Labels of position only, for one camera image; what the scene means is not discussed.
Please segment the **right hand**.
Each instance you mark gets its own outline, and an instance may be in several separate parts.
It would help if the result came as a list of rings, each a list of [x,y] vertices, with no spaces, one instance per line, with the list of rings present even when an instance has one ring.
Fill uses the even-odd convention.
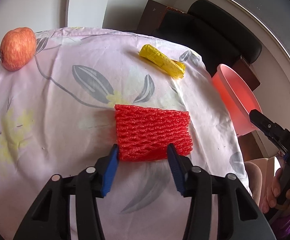
[[[282,174],[282,168],[276,171],[275,176],[272,179],[272,184],[267,188],[261,210],[263,213],[267,213],[270,208],[275,208],[277,204],[277,198],[281,193],[280,177]],[[289,201],[288,206],[282,212],[281,216],[286,217],[290,215],[290,189],[286,193],[286,199]]]

